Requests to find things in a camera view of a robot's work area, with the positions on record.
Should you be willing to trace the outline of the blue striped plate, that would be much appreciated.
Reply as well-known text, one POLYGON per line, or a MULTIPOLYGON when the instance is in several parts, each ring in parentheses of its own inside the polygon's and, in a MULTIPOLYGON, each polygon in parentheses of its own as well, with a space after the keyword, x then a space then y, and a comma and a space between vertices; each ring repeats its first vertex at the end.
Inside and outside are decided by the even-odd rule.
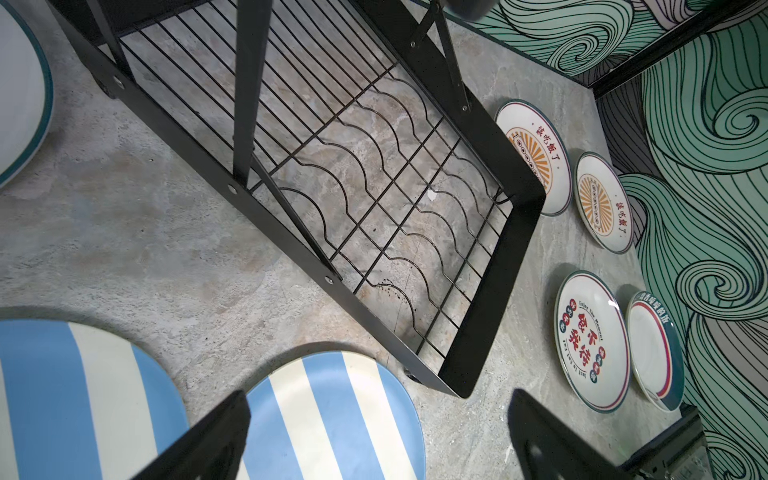
POLYGON ((415 405, 395 375, 352 351, 319 352, 270 373, 246 395, 240 479, 423 479, 415 405))
POLYGON ((189 428, 170 376, 84 324, 1 323, 1 476, 131 479, 189 428))

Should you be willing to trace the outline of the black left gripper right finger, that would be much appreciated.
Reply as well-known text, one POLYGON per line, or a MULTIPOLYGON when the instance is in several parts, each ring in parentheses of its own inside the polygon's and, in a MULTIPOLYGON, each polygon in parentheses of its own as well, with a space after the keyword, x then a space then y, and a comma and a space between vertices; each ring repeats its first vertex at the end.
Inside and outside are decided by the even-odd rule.
POLYGON ((523 389, 508 408, 512 447, 525 479, 628 479, 523 389))

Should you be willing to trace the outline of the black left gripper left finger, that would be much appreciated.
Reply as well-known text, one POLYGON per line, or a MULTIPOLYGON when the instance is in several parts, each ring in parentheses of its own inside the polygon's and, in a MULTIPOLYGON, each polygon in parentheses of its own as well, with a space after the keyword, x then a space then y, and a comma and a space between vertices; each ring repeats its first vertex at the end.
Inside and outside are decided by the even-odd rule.
POLYGON ((249 424, 246 395, 236 390, 134 479, 235 479, 249 424))

